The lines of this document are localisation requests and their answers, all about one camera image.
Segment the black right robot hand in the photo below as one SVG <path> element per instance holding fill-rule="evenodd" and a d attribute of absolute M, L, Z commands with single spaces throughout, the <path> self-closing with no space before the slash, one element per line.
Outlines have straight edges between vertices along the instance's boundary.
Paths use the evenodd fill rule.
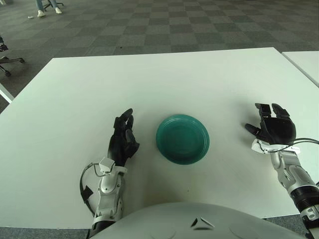
<path fill-rule="evenodd" d="M 268 104 L 255 103 L 261 118 L 260 127 L 245 124 L 245 128 L 257 139 L 270 145 L 289 145 L 296 139 L 296 126 L 289 113 L 279 104 L 271 104 L 275 117 L 271 116 Z"/>

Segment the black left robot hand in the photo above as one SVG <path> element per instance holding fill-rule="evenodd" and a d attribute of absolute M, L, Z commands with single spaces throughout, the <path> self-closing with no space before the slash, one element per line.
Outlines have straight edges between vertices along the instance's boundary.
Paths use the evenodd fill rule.
<path fill-rule="evenodd" d="M 131 158 L 139 149 L 140 144 L 133 135 L 133 109 L 128 109 L 114 121 L 114 133 L 111 136 L 108 158 L 116 166 L 124 167 L 128 158 Z"/>

